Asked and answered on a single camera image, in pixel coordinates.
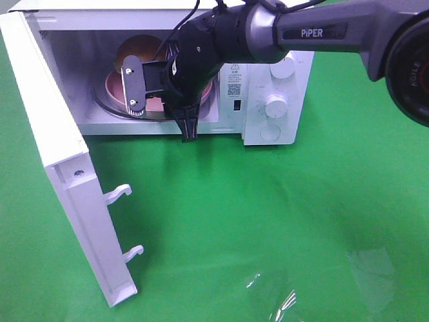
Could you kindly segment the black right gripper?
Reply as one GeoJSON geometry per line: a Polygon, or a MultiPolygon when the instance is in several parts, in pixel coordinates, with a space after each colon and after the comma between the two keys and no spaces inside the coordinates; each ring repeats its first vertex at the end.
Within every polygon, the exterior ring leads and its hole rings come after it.
{"type": "Polygon", "coordinates": [[[204,41],[178,40],[177,45],[169,59],[142,64],[144,95],[159,97],[181,131],[182,142],[193,142],[204,90],[204,41]]]}

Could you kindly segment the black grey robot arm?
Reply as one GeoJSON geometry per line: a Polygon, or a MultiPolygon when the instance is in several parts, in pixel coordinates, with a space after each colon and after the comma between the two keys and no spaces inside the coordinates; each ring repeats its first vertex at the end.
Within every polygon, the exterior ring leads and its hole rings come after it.
{"type": "Polygon", "coordinates": [[[428,2],[223,2],[188,16],[177,52],[143,64],[145,97],[160,97],[186,141],[197,137],[202,90],[226,63],[279,62],[289,51],[355,52],[398,108],[428,125],[428,2]]]}

